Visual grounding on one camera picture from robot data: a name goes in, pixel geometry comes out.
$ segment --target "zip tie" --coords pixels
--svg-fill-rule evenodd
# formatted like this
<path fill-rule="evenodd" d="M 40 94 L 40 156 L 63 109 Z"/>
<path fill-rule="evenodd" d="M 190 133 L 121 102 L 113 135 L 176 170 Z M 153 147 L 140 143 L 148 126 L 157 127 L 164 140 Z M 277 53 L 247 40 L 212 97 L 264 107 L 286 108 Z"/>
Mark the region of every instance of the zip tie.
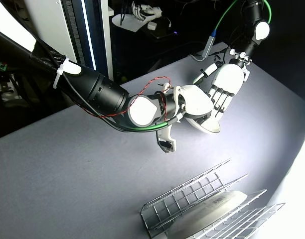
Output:
<path fill-rule="evenodd" d="M 69 58 L 66 57 L 65 61 L 63 62 L 63 64 L 61 64 L 61 65 L 59 66 L 59 68 L 57 69 L 57 71 L 56 71 L 57 75 L 56 75 L 56 78 L 55 78 L 55 81 L 54 81 L 54 84 L 53 84 L 53 88 L 54 88 L 54 89 L 57 88 L 58 80 L 59 80 L 60 76 L 63 75 L 63 72 L 64 72 L 64 65 L 65 65 L 65 63 L 68 62 L 68 61 L 69 61 Z"/>

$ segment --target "table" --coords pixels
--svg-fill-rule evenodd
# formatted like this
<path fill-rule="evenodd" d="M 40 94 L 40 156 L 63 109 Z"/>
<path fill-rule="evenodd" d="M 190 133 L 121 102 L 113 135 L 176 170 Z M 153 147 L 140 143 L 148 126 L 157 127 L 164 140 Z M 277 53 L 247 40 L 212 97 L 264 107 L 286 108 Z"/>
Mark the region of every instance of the table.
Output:
<path fill-rule="evenodd" d="M 135 94 L 163 75 L 189 84 L 212 62 L 186 57 L 124 87 Z M 207 135 L 183 120 L 172 128 L 175 153 L 159 149 L 154 133 L 118 132 L 77 106 L 1 138 L 0 239 L 147 239 L 145 202 L 230 157 L 224 180 L 249 173 L 235 187 L 267 188 L 256 201 L 263 206 L 303 141 L 305 102 L 255 64 L 249 69 L 221 132 Z"/>

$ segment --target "white plate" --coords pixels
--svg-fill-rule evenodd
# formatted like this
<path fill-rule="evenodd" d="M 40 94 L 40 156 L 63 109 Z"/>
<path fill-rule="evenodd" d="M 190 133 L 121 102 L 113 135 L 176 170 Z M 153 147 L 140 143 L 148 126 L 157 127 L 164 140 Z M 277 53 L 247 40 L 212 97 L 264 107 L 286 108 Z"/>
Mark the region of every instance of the white plate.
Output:
<path fill-rule="evenodd" d="M 209 226 L 247 199 L 239 191 L 219 192 L 184 212 L 167 232 L 168 239 L 186 239 Z"/>

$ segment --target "wire basket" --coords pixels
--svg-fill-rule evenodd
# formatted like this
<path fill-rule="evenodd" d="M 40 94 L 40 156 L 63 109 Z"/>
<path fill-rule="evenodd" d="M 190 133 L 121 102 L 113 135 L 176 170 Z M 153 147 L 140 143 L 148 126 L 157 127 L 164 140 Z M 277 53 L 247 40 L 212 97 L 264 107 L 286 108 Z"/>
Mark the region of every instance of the wire basket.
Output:
<path fill-rule="evenodd" d="M 163 195 L 146 203 L 141 216 L 150 238 L 160 234 L 166 235 L 175 219 L 188 209 L 196 206 L 212 195 L 227 191 L 229 187 L 241 181 L 247 175 L 224 184 L 217 170 L 230 159 L 214 166 L 206 172 L 190 179 Z M 248 239 L 284 204 L 247 210 L 248 205 L 264 194 L 261 190 L 248 195 L 247 199 L 236 209 L 230 211 L 203 230 L 189 237 L 190 239 Z"/>

